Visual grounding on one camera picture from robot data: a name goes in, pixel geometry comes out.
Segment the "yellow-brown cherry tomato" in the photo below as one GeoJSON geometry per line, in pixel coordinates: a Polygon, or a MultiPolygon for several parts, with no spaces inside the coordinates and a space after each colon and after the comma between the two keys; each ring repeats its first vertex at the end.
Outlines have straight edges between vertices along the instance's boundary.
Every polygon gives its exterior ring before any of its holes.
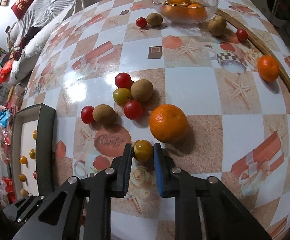
{"type": "Polygon", "coordinates": [[[141,162],[145,163],[153,158],[154,149],[152,144],[147,140],[137,140],[134,145],[134,158],[141,162]]]}

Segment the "brown longan pair back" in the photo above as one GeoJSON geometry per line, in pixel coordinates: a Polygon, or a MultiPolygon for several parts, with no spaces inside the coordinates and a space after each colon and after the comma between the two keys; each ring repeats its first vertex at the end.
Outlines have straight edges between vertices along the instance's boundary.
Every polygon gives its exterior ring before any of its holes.
{"type": "Polygon", "coordinates": [[[220,23],[223,27],[227,26],[227,21],[225,20],[225,18],[223,18],[223,16],[216,15],[214,16],[212,21],[220,23]]]}

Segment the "brown longan pair front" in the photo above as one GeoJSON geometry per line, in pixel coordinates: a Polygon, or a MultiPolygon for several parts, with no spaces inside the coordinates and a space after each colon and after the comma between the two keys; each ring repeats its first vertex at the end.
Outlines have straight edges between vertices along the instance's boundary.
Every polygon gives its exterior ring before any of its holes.
{"type": "Polygon", "coordinates": [[[225,32],[225,27],[216,21],[210,21],[208,23],[208,31],[213,35],[213,36],[221,36],[225,32]]]}

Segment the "brown longan in tray corner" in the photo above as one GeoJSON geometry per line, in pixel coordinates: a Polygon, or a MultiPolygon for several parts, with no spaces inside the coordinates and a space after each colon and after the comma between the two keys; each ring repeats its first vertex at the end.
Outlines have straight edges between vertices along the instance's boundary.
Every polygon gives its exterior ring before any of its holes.
{"type": "Polygon", "coordinates": [[[28,193],[28,191],[26,189],[21,189],[20,190],[20,194],[21,194],[22,197],[25,197],[25,196],[29,195],[29,193],[28,193]]]}

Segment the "yellow-green cherry tomato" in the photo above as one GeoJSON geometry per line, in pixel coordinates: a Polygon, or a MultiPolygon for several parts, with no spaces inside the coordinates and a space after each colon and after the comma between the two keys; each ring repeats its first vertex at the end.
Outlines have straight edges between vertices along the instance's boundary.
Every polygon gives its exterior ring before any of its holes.
{"type": "Polygon", "coordinates": [[[123,107],[128,101],[133,99],[130,90],[127,88],[118,88],[114,90],[112,96],[116,104],[121,107],[123,107]]]}

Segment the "orange mandarin near table edge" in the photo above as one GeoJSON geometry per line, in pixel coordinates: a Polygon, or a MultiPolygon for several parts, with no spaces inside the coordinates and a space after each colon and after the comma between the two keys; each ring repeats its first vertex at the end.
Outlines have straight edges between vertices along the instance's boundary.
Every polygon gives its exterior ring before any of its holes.
{"type": "Polygon", "coordinates": [[[280,74],[277,60],[270,55],[263,55],[258,59],[257,69],[261,78],[266,82],[274,82],[280,74]]]}

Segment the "red cherry tomato lower cluster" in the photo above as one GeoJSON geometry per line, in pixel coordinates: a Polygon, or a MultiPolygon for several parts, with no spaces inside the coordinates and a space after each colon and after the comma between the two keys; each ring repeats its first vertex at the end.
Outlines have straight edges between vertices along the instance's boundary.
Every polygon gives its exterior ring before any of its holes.
{"type": "Polygon", "coordinates": [[[137,120],[143,115],[142,105],[137,100],[128,101],[123,107],[125,116],[130,120],[137,120]]]}

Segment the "orange cherry tomato in tray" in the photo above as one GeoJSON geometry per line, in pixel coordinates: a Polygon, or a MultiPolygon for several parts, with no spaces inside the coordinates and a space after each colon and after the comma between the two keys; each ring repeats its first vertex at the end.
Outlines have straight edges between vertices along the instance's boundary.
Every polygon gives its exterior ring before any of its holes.
{"type": "Polygon", "coordinates": [[[20,164],[22,165],[27,165],[28,164],[28,160],[25,156],[21,156],[19,159],[20,164]]]}

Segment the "clear glass fruit bowl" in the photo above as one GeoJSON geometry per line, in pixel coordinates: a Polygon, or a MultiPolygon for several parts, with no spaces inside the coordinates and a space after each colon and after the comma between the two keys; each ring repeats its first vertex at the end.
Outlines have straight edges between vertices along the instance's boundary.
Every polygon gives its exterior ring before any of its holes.
{"type": "Polygon", "coordinates": [[[172,23],[198,24],[211,19],[218,0],[150,0],[154,9],[172,23]]]}

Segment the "yellow cherry tomato in tray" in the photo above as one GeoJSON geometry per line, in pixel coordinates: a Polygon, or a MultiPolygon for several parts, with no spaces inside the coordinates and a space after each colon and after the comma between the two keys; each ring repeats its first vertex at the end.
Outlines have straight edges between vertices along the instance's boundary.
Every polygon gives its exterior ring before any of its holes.
{"type": "Polygon", "coordinates": [[[35,158],[36,158],[36,151],[35,151],[35,149],[31,149],[31,150],[29,151],[29,157],[30,157],[31,159],[35,159],[35,158]]]}

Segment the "grey sofa with white cover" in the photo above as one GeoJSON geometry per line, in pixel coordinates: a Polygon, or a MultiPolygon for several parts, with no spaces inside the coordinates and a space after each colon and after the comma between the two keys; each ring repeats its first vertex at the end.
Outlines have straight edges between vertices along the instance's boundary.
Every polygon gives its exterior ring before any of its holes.
{"type": "Polygon", "coordinates": [[[63,20],[102,0],[34,0],[21,20],[7,33],[8,62],[12,64],[4,85],[23,80],[34,64],[53,29],[63,20]]]}

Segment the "snack bag pile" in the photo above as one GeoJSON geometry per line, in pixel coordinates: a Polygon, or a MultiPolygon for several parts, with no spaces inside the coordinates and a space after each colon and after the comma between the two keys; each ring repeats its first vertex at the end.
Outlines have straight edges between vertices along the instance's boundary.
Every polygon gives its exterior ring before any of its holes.
{"type": "Polygon", "coordinates": [[[12,179],[12,131],[10,122],[12,113],[7,103],[0,103],[0,161],[1,170],[7,174],[0,175],[0,203],[4,206],[16,201],[14,184],[12,179]]]}

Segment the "red cherry tomato in tray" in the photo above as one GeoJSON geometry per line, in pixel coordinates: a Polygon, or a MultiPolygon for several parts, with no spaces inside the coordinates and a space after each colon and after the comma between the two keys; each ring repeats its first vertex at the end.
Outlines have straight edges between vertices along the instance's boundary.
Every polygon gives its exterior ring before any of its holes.
{"type": "Polygon", "coordinates": [[[37,172],[36,172],[36,171],[33,172],[33,178],[34,178],[35,180],[37,180],[37,172]]]}

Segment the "large orange mandarin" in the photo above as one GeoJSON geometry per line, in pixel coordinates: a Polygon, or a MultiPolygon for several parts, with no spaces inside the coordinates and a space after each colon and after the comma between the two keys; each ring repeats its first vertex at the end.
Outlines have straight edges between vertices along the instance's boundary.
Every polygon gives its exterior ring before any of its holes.
{"type": "Polygon", "coordinates": [[[175,105],[160,105],[152,111],[149,118],[149,128],[153,137],[167,144],[183,139],[188,127],[186,115],[175,105]]]}

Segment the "red cherry tomato left cluster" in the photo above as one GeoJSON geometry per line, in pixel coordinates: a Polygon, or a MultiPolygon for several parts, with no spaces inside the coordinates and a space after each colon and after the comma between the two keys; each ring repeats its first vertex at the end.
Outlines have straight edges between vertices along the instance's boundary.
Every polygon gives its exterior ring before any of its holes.
{"type": "Polygon", "coordinates": [[[85,106],[80,113],[80,117],[82,122],[84,122],[85,124],[92,124],[95,122],[94,118],[93,118],[93,110],[94,107],[92,106],[85,106]]]}

